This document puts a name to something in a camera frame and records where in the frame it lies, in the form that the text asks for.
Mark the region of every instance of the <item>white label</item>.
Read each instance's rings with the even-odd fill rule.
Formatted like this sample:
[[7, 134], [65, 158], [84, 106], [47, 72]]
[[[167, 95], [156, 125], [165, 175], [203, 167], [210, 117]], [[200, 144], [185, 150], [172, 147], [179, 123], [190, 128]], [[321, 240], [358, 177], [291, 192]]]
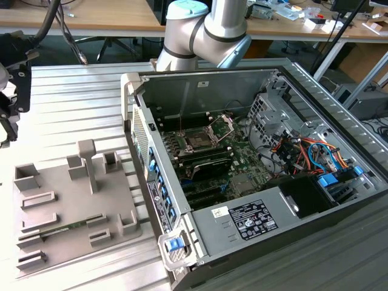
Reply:
[[272, 224], [275, 224], [275, 222], [273, 220], [267, 222], [267, 226], [271, 226]]
[[209, 86], [209, 81], [198, 82], [198, 88]]
[[212, 209], [212, 213], [213, 213], [214, 218], [228, 215], [229, 214], [228, 207], [222, 206], [220, 208]]

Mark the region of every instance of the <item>blue tab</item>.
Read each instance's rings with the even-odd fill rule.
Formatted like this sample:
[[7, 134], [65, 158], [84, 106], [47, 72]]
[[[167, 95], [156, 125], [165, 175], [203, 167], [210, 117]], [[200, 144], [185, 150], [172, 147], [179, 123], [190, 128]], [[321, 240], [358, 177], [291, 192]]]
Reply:
[[149, 169], [150, 171], [154, 171], [154, 170], [155, 170], [155, 166], [156, 166], [156, 162], [155, 162], [155, 160], [153, 159], [153, 160], [151, 160], [150, 165], [148, 166], [148, 169]]
[[328, 187], [338, 182], [337, 178], [333, 174], [326, 174], [319, 178], [318, 182], [322, 187]]
[[171, 199], [170, 199], [170, 197], [167, 197], [166, 198], [166, 209], [168, 210], [170, 208], [170, 206], [171, 206]]
[[164, 184], [164, 181], [163, 181], [163, 177], [162, 177], [162, 176], [159, 176], [158, 182], [159, 182], [161, 185]]
[[175, 219], [175, 210], [173, 208], [170, 209], [170, 216], [172, 220]]
[[364, 173], [364, 170], [363, 170], [360, 166], [355, 166], [355, 167], [354, 167], [354, 172], [355, 172], [358, 176], [360, 176], [360, 175], [362, 175], [362, 174]]
[[162, 198], [165, 199], [167, 197], [167, 189], [165, 186], [162, 187]]
[[170, 241], [166, 242], [167, 250], [173, 252], [174, 250], [179, 250], [184, 247], [184, 241], [182, 238], [173, 238]]

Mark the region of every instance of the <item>table leg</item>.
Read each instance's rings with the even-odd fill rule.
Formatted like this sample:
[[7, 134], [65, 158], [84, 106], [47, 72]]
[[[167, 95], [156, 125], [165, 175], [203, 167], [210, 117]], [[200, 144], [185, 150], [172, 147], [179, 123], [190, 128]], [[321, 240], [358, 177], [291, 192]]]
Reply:
[[326, 70], [329, 68], [331, 63], [334, 61], [335, 57], [340, 52], [340, 50], [345, 45], [345, 43], [346, 43], [345, 41], [338, 41], [334, 45], [332, 51], [327, 55], [326, 59], [323, 60], [322, 64], [314, 74], [314, 79], [319, 81], [322, 78], [323, 74], [326, 72]]

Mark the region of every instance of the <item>blue cable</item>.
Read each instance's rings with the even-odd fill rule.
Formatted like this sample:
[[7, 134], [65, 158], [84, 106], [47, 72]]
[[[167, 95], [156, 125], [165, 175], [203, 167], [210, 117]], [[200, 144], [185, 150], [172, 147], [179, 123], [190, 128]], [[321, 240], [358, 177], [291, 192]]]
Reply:
[[318, 164], [317, 162], [315, 162], [315, 161], [313, 160], [313, 158], [312, 158], [311, 149], [312, 149], [312, 147], [313, 147], [315, 144], [318, 144], [318, 145], [320, 145], [321, 147], [323, 147], [324, 149], [327, 150], [327, 152], [328, 152], [329, 155], [330, 155], [330, 158], [332, 159], [332, 161], [333, 161], [333, 163], [334, 163], [334, 166], [335, 166], [337, 169], [340, 169], [340, 170], [343, 169], [342, 166], [341, 166], [338, 162], [336, 162], [336, 160], [335, 160], [335, 158], [334, 158], [334, 156], [333, 156], [333, 153], [332, 153], [332, 151], [328, 148], [328, 146], [325, 145], [325, 144], [322, 144], [322, 143], [320, 143], [320, 142], [316, 142], [316, 143], [310, 145], [310, 147], [309, 147], [309, 158], [310, 158], [311, 162], [312, 162], [314, 165], [316, 165], [317, 167], [321, 168], [321, 169], [323, 170], [323, 173], [326, 173], [325, 168], [324, 168], [321, 164]]

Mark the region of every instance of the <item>desk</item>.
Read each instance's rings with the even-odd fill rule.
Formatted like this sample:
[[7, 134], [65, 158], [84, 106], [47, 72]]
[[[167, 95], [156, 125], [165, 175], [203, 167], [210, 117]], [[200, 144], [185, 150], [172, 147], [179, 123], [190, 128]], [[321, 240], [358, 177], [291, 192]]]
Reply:
[[[72, 33], [83, 36], [143, 36], [163, 37], [164, 27], [159, 25], [146, 0], [77, 0], [69, 5], [75, 18], [66, 17], [66, 23]], [[307, 0], [301, 7], [321, 8], [325, 18], [331, 18], [332, 12], [322, 5]], [[40, 28], [46, 10], [27, 6], [18, 0], [10, 10], [0, 10], [0, 33], [23, 30], [33, 35]], [[362, 21], [354, 21], [341, 40], [334, 46], [315, 74], [320, 79], [335, 56], [347, 42], [388, 43], [388, 36], [378, 36], [363, 27]], [[252, 39], [288, 40], [288, 41], [327, 41], [328, 34], [322, 30], [309, 30], [302, 19], [291, 21], [274, 14], [273, 20], [248, 19], [248, 31]], [[54, 23], [51, 35], [60, 35], [61, 31]]]

